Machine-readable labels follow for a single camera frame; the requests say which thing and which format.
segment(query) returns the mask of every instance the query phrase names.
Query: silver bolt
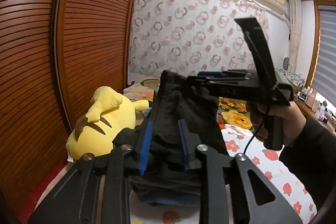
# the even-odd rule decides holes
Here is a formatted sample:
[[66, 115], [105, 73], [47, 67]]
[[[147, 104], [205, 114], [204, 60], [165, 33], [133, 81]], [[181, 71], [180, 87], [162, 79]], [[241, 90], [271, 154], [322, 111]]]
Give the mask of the silver bolt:
[[132, 149], [132, 146], [129, 145], [129, 144], [123, 144], [123, 145], [121, 146], [121, 150], [123, 150], [123, 151], [129, 151], [129, 150], [131, 150], [131, 149]]
[[92, 153], [85, 153], [83, 155], [83, 160], [92, 160], [94, 155]]
[[199, 144], [197, 146], [197, 149], [200, 150], [200, 151], [207, 151], [208, 150], [208, 146], [205, 145], [205, 144]]
[[239, 153], [236, 155], [237, 160], [244, 161], [247, 160], [246, 156], [243, 153]]

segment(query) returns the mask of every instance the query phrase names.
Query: striped roller blind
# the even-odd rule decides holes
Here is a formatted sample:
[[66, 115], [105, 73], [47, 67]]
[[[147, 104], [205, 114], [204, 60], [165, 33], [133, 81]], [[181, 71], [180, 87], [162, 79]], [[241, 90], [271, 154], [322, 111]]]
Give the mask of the striped roller blind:
[[319, 5], [320, 45], [311, 86], [336, 106], [336, 6]]

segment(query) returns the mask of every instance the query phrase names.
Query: patterned wall hanging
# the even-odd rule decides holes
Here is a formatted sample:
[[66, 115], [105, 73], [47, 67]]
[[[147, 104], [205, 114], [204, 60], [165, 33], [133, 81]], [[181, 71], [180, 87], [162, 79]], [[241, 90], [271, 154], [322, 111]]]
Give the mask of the patterned wall hanging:
[[160, 77], [163, 70], [254, 69], [234, 18], [256, 17], [269, 38], [265, 10], [244, 0], [136, 0], [129, 71]]

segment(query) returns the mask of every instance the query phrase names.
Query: human hand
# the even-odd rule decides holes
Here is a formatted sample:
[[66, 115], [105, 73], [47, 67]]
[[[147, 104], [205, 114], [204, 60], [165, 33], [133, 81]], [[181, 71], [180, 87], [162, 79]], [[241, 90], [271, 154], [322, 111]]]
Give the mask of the human hand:
[[[303, 116], [295, 102], [290, 102], [290, 106], [272, 106], [268, 115], [282, 117], [283, 126], [283, 144], [291, 146], [301, 134], [305, 124], [306, 117]], [[255, 102], [247, 102], [246, 110], [250, 112], [250, 119], [253, 129], [257, 130], [261, 124], [267, 106]], [[264, 126], [260, 128], [256, 138], [264, 141], [268, 136], [268, 132]]]

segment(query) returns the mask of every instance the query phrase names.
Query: curtain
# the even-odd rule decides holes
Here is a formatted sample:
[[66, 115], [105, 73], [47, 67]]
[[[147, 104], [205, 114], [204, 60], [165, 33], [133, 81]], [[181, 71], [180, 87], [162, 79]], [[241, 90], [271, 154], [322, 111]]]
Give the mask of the curtain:
[[255, 69], [234, 18], [256, 17], [266, 40], [265, 10], [244, 0], [136, 0], [129, 51], [129, 81], [163, 70]]
[[295, 73], [297, 53], [301, 40], [302, 30], [302, 5], [301, 0], [289, 0], [290, 20], [291, 20], [291, 47], [289, 52], [289, 64], [287, 73]]
[[336, 6], [319, 5], [320, 44], [311, 86], [336, 106]]

